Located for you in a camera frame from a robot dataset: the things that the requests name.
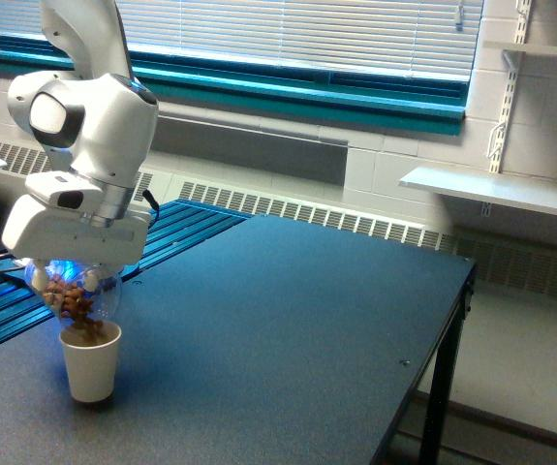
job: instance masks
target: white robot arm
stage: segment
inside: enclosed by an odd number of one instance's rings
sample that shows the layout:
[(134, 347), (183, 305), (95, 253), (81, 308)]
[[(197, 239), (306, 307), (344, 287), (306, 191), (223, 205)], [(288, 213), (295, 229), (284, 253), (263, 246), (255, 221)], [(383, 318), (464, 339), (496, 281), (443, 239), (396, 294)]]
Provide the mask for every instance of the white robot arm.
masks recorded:
[(134, 79), (114, 0), (43, 0), (42, 25), (75, 70), (33, 73), (10, 86), (12, 117), (55, 170), (27, 177), (3, 243), (38, 267), (70, 260), (120, 269), (140, 258), (146, 240), (149, 215), (130, 200), (158, 102)]

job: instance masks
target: table leg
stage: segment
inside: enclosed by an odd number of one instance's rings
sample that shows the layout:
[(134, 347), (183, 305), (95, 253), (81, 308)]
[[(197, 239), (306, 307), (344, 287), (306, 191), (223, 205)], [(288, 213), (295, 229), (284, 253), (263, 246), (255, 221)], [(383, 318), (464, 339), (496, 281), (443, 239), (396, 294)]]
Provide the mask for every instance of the table leg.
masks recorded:
[(464, 295), (437, 351), (418, 465), (437, 464), (466, 306), (466, 295)]

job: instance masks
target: window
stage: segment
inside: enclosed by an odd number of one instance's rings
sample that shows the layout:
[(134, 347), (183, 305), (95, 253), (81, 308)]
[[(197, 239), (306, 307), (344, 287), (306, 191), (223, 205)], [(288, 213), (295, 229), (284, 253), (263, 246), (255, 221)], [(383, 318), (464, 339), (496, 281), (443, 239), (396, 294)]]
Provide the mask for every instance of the window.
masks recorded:
[[(462, 118), (482, 8), (482, 0), (117, 4), (141, 78), (447, 122)], [(38, 0), (0, 0), (0, 52), (55, 54), (43, 40)]]

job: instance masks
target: teal window trim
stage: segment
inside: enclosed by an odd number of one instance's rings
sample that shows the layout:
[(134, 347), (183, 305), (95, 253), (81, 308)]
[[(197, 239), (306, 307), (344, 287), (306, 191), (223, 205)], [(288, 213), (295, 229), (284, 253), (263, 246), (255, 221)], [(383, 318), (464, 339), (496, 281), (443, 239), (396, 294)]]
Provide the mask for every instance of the teal window trim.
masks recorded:
[[(159, 96), (193, 105), (220, 105), (428, 133), (458, 135), (465, 115), (467, 83), (282, 70), (216, 69), (199, 60), (132, 53), (134, 72)], [(0, 38), (0, 72), (20, 75), (72, 69), (71, 60), (38, 41)]]

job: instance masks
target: window sill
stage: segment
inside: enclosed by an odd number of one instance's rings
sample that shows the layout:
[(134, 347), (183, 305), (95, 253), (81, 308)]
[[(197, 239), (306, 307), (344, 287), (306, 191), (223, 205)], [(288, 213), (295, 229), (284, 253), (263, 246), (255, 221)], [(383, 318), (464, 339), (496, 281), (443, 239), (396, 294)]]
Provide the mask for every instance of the window sill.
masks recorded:
[[(465, 114), (460, 105), (396, 98), (396, 92), (359, 95), (317, 89), (314, 84), (300, 87), (262, 78), (243, 80), (229, 73), (186, 73), (144, 60), (133, 60), (133, 65), (137, 77), (158, 96), (190, 105), (218, 104), (328, 125), (349, 123), (453, 136), (460, 133)], [(0, 49), (0, 73), (19, 75), (48, 68), (71, 69), (72, 62), (62, 56)]]

